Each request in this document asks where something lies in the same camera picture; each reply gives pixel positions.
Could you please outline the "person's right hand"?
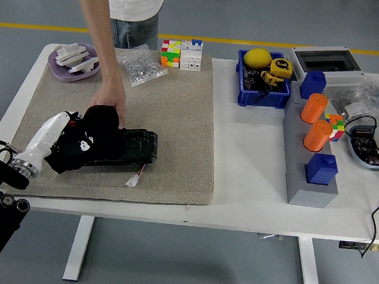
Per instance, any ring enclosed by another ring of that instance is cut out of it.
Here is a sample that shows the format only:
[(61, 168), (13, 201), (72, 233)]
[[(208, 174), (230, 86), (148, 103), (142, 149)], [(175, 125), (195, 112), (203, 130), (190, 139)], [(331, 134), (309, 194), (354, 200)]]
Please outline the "person's right hand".
[(93, 107), (95, 105), (110, 105), (114, 107), (119, 119), (118, 128), (122, 129), (125, 125), (126, 102), (126, 92), (123, 86), (122, 77), (109, 76), (108, 78), (103, 79), (100, 88), (91, 98), (88, 107)]

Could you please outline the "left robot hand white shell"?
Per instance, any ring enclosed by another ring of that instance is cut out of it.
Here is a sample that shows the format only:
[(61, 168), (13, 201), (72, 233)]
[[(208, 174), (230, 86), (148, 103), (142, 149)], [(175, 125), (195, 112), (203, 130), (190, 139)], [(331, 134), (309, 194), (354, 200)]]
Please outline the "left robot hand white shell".
[(85, 165), (96, 145), (96, 138), (86, 130), (82, 115), (78, 111), (65, 111), (43, 123), (10, 166), (35, 177), (41, 173), (43, 162), (47, 162), (51, 169), (61, 174)]

